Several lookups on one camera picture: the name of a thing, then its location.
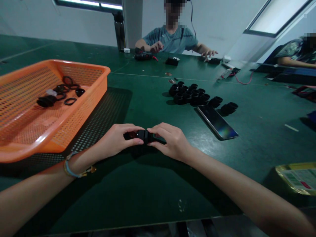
person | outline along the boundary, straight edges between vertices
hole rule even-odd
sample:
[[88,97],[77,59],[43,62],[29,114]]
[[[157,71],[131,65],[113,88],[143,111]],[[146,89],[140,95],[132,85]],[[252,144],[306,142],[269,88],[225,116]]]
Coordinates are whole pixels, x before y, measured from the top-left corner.
[[[114,124],[95,145],[69,160],[70,170],[75,175],[80,174],[94,163],[114,156],[127,147],[143,144],[139,138],[124,139],[125,133],[138,130],[143,128],[133,124]],[[259,183],[191,146],[181,129],[161,123],[147,130],[166,140],[164,145],[152,142],[149,146],[203,174],[269,236],[316,236],[313,220]],[[61,162],[0,192],[0,236],[14,235],[74,180],[64,170],[64,162]]]
[[167,15],[166,25],[151,31],[144,38],[138,40],[136,48],[152,53],[169,52],[182,54],[184,50],[193,50],[206,59],[218,54],[217,51],[200,43],[186,26],[179,26],[178,19],[182,7],[187,0],[164,0],[164,9]]
[[316,68],[316,33],[289,41],[275,58],[282,66]]

floral shirt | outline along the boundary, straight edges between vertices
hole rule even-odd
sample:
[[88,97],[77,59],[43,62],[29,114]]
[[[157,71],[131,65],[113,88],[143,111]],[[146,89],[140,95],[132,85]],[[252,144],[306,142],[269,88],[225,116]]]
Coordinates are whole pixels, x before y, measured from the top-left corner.
[[297,60],[305,63],[314,64],[316,62],[316,51],[309,53],[304,49],[304,36],[291,40],[275,56],[276,58],[290,57],[291,60]]

phone screen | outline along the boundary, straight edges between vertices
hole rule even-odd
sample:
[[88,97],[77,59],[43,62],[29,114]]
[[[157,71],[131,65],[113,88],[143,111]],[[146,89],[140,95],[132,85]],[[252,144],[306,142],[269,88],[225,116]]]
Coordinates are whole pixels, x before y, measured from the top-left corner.
[[200,112],[208,119],[211,127],[218,132],[223,139],[237,137],[236,131],[222,118],[222,116],[213,108],[207,105],[198,106]]

smartphone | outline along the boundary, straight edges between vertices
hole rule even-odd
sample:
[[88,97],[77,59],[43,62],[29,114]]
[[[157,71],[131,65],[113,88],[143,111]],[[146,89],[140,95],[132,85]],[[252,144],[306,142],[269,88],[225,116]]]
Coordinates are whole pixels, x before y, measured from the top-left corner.
[[222,140],[228,140],[238,137],[238,133],[213,107],[201,105],[198,106],[197,109],[219,138]]

forearm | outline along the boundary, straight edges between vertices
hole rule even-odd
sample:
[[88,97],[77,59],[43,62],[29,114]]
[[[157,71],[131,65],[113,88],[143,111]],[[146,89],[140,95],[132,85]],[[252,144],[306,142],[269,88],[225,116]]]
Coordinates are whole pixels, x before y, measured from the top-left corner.
[[314,236],[315,229],[296,207],[238,171],[196,150],[188,165],[226,193],[264,232]]
[[316,68],[315,64],[309,64],[297,60],[290,60],[290,59],[278,59],[278,64],[282,66],[292,66],[292,67],[306,67],[306,68]]
[[[82,173],[92,163],[87,162],[89,150],[73,156],[69,167]],[[0,192],[0,236],[14,235],[45,204],[69,185],[75,178],[68,176],[61,162],[37,175]]]
[[140,39],[136,42],[135,44],[136,48],[140,48],[143,51],[149,52],[150,51],[150,46],[146,44],[144,39]]
[[210,48],[209,47],[207,47],[205,44],[200,44],[200,45],[197,45],[194,49],[193,49],[193,51],[194,52],[197,52],[197,53],[199,53],[199,54],[202,54],[202,53],[204,53],[204,52],[206,52],[206,51],[208,51],[208,50],[210,50]]

